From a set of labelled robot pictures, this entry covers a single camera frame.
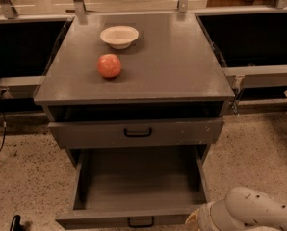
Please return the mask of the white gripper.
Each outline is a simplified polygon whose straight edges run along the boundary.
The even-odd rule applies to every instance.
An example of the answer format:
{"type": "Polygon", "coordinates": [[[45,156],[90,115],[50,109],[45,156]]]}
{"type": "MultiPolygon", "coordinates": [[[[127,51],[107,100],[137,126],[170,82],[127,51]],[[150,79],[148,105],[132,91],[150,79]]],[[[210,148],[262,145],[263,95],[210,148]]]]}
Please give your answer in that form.
{"type": "Polygon", "coordinates": [[[185,221],[189,231],[219,231],[212,220],[211,207],[212,203],[206,203],[190,213],[185,221]]]}

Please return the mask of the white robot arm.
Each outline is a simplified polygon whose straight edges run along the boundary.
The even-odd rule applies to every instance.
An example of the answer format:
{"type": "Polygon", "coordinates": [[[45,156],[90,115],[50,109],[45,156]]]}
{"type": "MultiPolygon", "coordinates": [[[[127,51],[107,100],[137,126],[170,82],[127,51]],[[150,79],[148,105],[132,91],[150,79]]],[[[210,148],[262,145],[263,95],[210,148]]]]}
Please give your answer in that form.
{"type": "Polygon", "coordinates": [[[261,226],[287,231],[287,204],[266,193],[236,187],[223,200],[201,205],[185,224],[192,231],[248,231],[261,226]]]}

